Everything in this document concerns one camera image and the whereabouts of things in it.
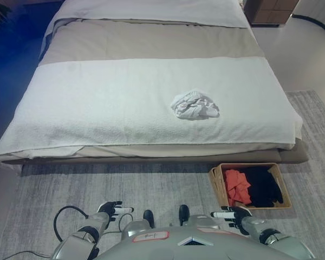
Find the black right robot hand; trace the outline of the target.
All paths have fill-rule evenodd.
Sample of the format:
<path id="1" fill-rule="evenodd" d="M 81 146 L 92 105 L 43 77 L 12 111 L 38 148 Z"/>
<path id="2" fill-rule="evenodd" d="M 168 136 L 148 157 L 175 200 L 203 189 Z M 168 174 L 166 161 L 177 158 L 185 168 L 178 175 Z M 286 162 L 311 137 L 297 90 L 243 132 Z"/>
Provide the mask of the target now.
<path id="1" fill-rule="evenodd" d="M 242 220 L 245 217 L 252 217 L 251 212 L 244 207 L 237 206 L 221 206 L 220 211 L 213 211 L 210 213 L 213 218 L 223 218 L 228 222 L 230 228 L 235 228 L 240 231 L 241 234 L 248 236 L 249 233 L 242 226 Z"/>

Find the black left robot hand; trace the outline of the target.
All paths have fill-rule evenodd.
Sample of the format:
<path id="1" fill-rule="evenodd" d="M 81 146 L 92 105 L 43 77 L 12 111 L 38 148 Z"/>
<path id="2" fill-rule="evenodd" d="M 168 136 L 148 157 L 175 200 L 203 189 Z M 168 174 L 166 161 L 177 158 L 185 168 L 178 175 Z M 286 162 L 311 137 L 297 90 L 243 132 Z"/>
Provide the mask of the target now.
<path id="1" fill-rule="evenodd" d="M 108 201 L 99 206 L 98 212 L 105 212 L 109 215 L 111 222 L 116 220 L 117 216 L 132 213 L 134 211 L 133 207 L 123 207 L 122 201 Z"/>

